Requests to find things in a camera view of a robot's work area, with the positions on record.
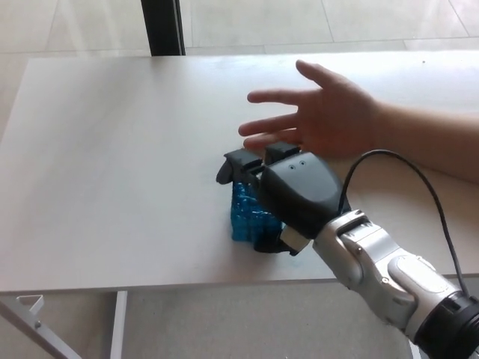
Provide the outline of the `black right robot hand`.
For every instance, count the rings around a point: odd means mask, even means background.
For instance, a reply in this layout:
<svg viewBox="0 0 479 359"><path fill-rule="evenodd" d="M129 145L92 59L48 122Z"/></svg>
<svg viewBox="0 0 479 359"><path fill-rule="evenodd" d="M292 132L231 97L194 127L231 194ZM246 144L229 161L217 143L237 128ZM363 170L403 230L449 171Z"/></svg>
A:
<svg viewBox="0 0 479 359"><path fill-rule="evenodd" d="M284 142L267 146L263 156L246 149L226 153L216 181L232 185L232 239L263 254L296 256L304 246L287 239L287 228L315 239L351 210L341 195L342 182L326 161Z"/></svg>

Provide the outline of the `bare person hand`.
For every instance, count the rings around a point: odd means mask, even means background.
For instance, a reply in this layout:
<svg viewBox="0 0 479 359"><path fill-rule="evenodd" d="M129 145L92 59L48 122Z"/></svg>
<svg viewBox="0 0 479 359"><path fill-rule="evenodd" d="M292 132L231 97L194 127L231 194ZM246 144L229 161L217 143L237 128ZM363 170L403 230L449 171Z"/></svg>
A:
<svg viewBox="0 0 479 359"><path fill-rule="evenodd" d="M269 89L248 94L250 103L279 103L294 113L253 120L239 126L243 146L260 152L284 142L326 158L347 158L373 149L380 104L346 77L319 64L298 60L296 69L317 87Z"/></svg>

